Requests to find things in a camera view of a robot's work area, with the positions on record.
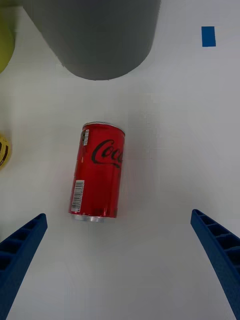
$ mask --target coca-cola can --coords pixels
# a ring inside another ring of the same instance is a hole
[[[105,122],[82,128],[69,213],[77,220],[116,218],[125,133]]]

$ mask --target white table surface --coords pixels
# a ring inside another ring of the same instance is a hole
[[[94,82],[62,67],[22,8],[0,75],[0,238],[48,230],[8,320],[233,320],[190,225],[198,208],[240,236],[240,2],[163,0],[148,58]],[[201,26],[216,26],[203,48]],[[68,215],[82,126],[126,131],[118,218]]]

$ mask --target gray cylindrical object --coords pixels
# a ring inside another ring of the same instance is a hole
[[[74,75],[109,80],[149,54],[161,0],[24,0],[24,8]]]

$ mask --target yellow ball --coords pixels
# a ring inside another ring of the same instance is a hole
[[[14,38],[0,13],[0,73],[8,65],[14,52]]]
[[[0,170],[8,162],[12,154],[12,148],[4,135],[0,134]]]

